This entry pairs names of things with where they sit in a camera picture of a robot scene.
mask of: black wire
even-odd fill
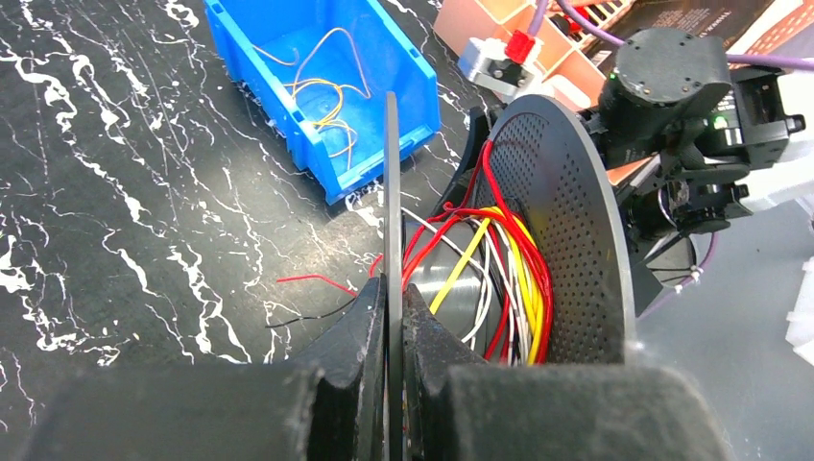
[[[282,327],[289,326],[291,324],[295,324],[296,322],[301,322],[303,320],[320,320],[320,319],[324,319],[325,317],[330,317],[331,315],[334,315],[334,314],[338,313],[339,311],[341,311],[342,309],[344,309],[344,308],[348,307],[349,305],[353,304],[353,301],[355,301],[355,300],[356,300],[356,298],[353,298],[350,301],[348,301],[347,303],[344,303],[344,304],[340,305],[336,309],[331,310],[330,312],[328,312],[326,314],[318,315],[316,317],[306,315],[306,316],[298,317],[296,319],[287,320],[287,321],[285,321],[285,322],[283,322],[281,324],[266,325],[266,328],[282,328]]]

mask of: table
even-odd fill
[[[403,165],[427,214],[467,110],[495,102],[432,34],[437,1],[385,9],[436,68],[443,129]],[[383,192],[336,206],[229,80],[197,0],[2,0],[0,443],[96,366],[284,360],[382,250]]]

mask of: black perforated disc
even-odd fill
[[[527,219],[554,284],[554,363],[620,363],[634,340],[630,263],[605,168],[576,115],[538,95],[512,102],[491,132],[491,169]],[[475,205],[492,206],[478,178]]]

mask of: red connector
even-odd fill
[[[533,36],[525,32],[515,31],[506,44],[506,56],[518,64],[523,64],[534,48],[534,40]]]
[[[588,21],[590,20],[590,14],[588,14],[586,7],[579,7],[576,8],[575,10],[580,14],[580,16],[584,17]],[[568,32],[570,32],[571,34],[576,34],[583,30],[583,28],[579,24],[574,22],[573,19],[568,17],[567,14],[564,14],[563,16],[565,16],[565,20],[568,21],[568,25],[570,26],[570,30]]]

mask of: gray floor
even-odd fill
[[[784,339],[814,255],[809,219],[786,204],[734,221],[701,283],[637,323],[643,360],[696,385],[737,459],[814,453],[814,366]]]

